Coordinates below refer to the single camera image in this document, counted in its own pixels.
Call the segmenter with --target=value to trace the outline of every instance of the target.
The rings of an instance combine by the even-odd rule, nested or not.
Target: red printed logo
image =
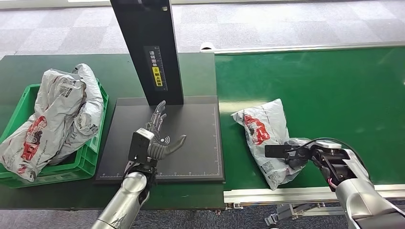
[[[253,118],[250,115],[245,115],[244,121],[250,135],[252,136],[253,143],[256,146],[261,145],[264,141],[270,139],[270,135],[267,133],[265,125],[260,120]]]
[[[45,116],[41,116],[37,118],[37,120],[35,120],[35,122],[32,123],[31,126],[28,128],[27,136],[25,138],[25,142],[23,143],[24,150],[21,155],[22,159],[24,159],[25,161],[30,161],[34,157],[39,148],[42,130],[47,125],[48,123],[46,122]]]

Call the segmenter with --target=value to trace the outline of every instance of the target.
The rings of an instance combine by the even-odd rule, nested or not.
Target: black vertical stand
[[[218,98],[183,97],[170,0],[111,0],[145,98],[118,98],[96,181],[121,183],[132,133],[166,100],[160,142],[187,135],[158,163],[159,182],[224,180]]]
[[[169,0],[111,0],[149,105],[184,103]]]

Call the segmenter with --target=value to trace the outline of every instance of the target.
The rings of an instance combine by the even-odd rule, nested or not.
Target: cable
[[[311,143],[313,143],[313,142],[321,141],[321,140],[328,140],[328,141],[332,141],[332,142],[337,142],[337,143],[339,143],[339,144],[342,144],[342,145],[347,146],[347,147],[349,148],[349,150],[353,151],[353,153],[354,153],[354,154],[356,155],[356,157],[359,159],[361,165],[368,171],[368,169],[367,169],[366,166],[364,165],[364,162],[363,162],[362,158],[360,157],[360,155],[357,153],[357,151],[356,151],[353,147],[351,147],[351,146],[348,145],[347,143],[344,143],[344,142],[341,141],[341,140],[338,140],[338,139],[335,139],[335,138],[331,138],[331,137],[319,137],[319,138],[315,138],[315,139],[313,139],[313,140],[311,140],[311,141],[309,141],[309,142],[303,144],[302,146],[300,146],[300,147],[298,147],[298,148],[289,149],[289,150],[286,150],[285,152],[293,152],[293,151],[296,151],[296,150],[298,150],[298,149],[300,149],[300,148],[304,148],[304,147],[306,147],[307,145],[309,145],[309,144],[311,144]]]
[[[332,188],[334,188],[334,189],[337,188],[337,186],[332,183],[332,178],[328,178],[328,184],[329,184]]]

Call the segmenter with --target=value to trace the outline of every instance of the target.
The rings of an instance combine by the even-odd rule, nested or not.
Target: black mat
[[[117,99],[96,181],[121,182],[132,133],[145,127],[154,109],[145,98]],[[161,141],[174,142],[182,134],[187,139],[182,148],[158,162],[158,182],[224,181],[218,98],[185,97],[184,105],[167,105],[165,113]]]

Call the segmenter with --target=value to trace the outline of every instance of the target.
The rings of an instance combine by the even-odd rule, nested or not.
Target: green plastic crate
[[[14,113],[3,132],[3,135],[0,137],[0,142],[3,142],[8,136],[17,130],[18,127],[26,122],[30,115],[34,113],[34,104],[37,98],[39,86],[39,84],[32,84],[25,88],[24,93],[22,94],[22,97],[14,110]],[[0,185],[6,185],[10,188],[19,188],[89,179],[94,176],[94,173],[96,172],[98,151],[108,103],[108,94],[104,91],[104,88],[100,82],[98,83],[98,86],[100,87],[100,91],[103,96],[104,110],[97,135],[86,142],[84,146],[70,155],[59,165],[45,166],[34,182],[29,182],[19,177],[18,175],[6,170],[3,165],[0,164]]]

